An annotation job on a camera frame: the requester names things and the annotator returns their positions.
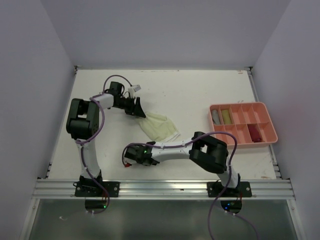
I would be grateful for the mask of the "pale green underwear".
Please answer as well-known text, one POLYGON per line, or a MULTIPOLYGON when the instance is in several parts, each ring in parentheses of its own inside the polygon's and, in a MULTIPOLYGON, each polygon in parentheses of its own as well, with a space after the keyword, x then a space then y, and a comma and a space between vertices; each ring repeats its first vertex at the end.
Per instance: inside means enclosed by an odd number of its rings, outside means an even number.
POLYGON ((146 118, 137 118, 142 131, 155 142, 171 142, 180 136, 175 124, 165 115, 152 112, 145 113, 146 118))

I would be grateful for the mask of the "grey and cream underwear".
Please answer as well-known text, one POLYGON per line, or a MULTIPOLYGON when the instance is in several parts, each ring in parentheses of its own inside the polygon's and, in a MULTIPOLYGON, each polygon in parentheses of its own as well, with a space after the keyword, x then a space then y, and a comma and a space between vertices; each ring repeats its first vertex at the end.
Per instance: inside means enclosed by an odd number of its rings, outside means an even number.
POLYGON ((215 125, 221 125, 221 120, 220 120, 220 116, 219 116, 219 112, 216 109, 213 109, 211 111, 211 117, 212 117, 212 121, 215 125))

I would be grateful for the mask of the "olive and cream underwear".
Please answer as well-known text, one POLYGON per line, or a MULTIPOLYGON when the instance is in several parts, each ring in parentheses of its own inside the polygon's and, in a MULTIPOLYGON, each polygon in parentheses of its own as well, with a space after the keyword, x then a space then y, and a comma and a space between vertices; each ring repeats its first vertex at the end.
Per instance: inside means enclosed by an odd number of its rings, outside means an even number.
POLYGON ((232 118, 231 118, 231 114, 230 114, 229 109, 223 109, 223 110, 221 110, 221 116, 222 116, 223 123, 224 123, 225 125, 231 125, 231 124, 233 124, 233 120, 232 120, 232 118))

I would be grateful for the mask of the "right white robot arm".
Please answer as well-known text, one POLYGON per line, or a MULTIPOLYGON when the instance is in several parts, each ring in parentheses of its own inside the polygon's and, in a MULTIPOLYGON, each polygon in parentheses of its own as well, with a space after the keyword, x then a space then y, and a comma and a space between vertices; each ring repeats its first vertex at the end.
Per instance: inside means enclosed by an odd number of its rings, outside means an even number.
POLYGON ((179 142, 130 143, 122 152, 122 164, 127 168, 132 161, 143 166, 156 166, 165 161, 190 160, 206 172, 216 174, 227 196, 241 190, 240 174, 234 170, 232 160, 238 146, 237 138, 225 131, 204 133, 179 142))

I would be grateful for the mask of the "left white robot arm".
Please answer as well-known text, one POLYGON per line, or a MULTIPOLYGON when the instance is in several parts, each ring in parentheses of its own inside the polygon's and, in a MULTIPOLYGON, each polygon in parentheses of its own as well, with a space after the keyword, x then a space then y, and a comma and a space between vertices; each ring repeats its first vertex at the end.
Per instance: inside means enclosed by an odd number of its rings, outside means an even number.
POLYGON ((95 139, 105 124, 104 110, 117 108, 125 114, 145 118, 140 98, 135 93, 141 89, 140 85, 130 85, 125 97, 125 87, 119 82, 112 81, 108 89, 91 97, 89 100, 74 98, 71 100, 66 122, 66 131, 75 141, 80 161, 81 174, 79 186, 86 187, 92 196, 103 193, 104 184, 101 168, 96 153, 95 139))

